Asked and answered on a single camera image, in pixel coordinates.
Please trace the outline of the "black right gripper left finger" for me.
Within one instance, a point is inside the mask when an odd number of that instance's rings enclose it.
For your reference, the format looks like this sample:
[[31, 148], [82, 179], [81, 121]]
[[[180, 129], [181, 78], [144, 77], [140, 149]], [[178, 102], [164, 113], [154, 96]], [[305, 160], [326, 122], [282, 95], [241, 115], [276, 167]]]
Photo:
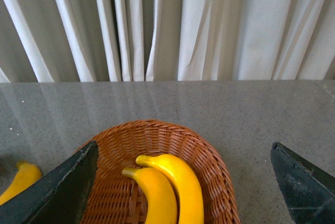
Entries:
[[1, 223], [80, 223], [97, 171], [90, 141], [66, 161], [1, 205]]

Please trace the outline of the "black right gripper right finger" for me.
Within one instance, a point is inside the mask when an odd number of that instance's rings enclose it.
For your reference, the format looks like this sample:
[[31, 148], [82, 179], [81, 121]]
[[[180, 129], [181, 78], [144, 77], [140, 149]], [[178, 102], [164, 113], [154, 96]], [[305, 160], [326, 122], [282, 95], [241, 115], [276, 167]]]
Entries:
[[279, 142], [271, 149], [275, 177], [295, 223], [334, 223], [334, 177]]

